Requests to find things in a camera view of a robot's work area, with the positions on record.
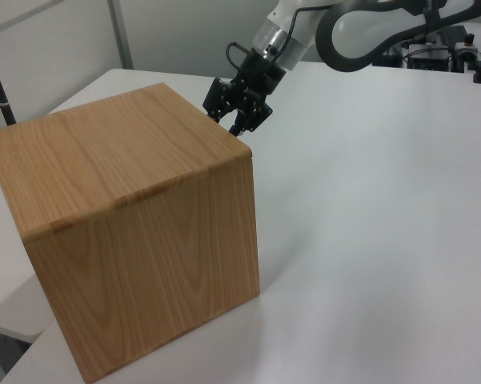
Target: white wall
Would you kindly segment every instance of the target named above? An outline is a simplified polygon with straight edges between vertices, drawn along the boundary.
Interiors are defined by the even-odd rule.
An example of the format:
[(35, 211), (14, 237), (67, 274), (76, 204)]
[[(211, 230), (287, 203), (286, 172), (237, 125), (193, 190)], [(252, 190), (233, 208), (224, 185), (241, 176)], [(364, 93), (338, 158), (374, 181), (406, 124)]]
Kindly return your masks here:
[[(136, 70), (231, 77), (228, 42), (251, 47), (278, 0), (120, 0)], [(313, 49), (305, 60), (319, 61)]]
[[(0, 0), (0, 23), (45, 3)], [(0, 32), (0, 78), (18, 121), (50, 112), (120, 67), (106, 0), (65, 0)]]

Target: white tabletop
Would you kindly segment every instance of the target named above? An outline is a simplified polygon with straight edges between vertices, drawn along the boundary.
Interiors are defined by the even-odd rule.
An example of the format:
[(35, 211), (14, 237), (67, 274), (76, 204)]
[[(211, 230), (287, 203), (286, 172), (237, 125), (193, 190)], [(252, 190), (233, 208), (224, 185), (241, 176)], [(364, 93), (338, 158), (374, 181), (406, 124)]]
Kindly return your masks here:
[[(65, 103), (164, 81), (113, 70)], [(253, 150), (259, 298), (102, 383), (481, 383), (481, 86), (301, 63)], [(79, 383), (57, 322), (4, 384)]]
[(33, 342), (53, 320), (0, 189), (0, 333)]

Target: wooden cube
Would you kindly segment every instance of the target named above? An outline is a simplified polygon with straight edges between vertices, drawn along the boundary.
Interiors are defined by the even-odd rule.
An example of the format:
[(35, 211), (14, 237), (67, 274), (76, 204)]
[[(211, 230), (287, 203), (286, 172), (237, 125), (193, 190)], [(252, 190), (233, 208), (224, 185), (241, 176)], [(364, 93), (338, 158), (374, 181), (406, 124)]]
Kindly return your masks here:
[(85, 382), (259, 294), (251, 151), (164, 84), (0, 130), (0, 184)]

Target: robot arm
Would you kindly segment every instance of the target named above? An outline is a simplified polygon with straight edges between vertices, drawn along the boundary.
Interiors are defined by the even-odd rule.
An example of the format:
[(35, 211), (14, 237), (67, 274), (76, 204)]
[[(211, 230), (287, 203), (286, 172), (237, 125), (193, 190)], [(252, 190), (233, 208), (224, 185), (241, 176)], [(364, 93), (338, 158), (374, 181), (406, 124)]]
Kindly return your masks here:
[[(398, 42), (467, 20), (481, 22), (481, 0), (280, 0), (250, 50), (228, 45), (237, 76), (216, 78), (203, 107), (216, 122), (237, 110), (230, 132), (252, 132), (272, 114), (267, 96), (313, 44), (328, 66), (351, 72)], [(230, 59), (233, 47), (246, 54), (240, 66)]]

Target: wood grain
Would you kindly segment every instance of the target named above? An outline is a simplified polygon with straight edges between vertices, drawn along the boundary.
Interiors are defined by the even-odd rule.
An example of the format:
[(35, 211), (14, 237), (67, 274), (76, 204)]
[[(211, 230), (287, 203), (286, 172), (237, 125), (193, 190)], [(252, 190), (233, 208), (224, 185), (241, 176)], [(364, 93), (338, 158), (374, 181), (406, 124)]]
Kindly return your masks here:
[(259, 294), (251, 160), (27, 252), (86, 382)]
[(0, 130), (0, 184), (85, 382), (259, 294), (251, 150), (165, 85)]
[(29, 243), (246, 156), (158, 84), (0, 130), (0, 184)]

